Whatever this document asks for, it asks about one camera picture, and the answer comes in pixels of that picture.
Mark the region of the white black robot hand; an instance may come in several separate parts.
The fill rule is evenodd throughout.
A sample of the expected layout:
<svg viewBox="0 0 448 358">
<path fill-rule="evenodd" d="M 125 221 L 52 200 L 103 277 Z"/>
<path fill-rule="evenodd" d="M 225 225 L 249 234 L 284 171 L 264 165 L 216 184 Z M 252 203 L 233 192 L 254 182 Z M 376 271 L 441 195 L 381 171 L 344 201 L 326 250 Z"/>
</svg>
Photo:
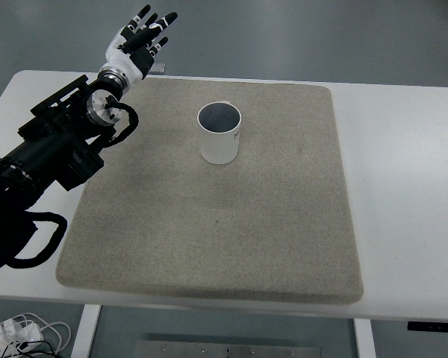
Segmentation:
<svg viewBox="0 0 448 358">
<path fill-rule="evenodd" d="M 101 73 L 112 73 L 126 86 L 144 79 L 152 68 L 155 57 L 168 43 L 163 32 L 177 20 L 176 12 L 159 17 L 145 5 L 118 30 L 105 52 Z"/>
</svg>

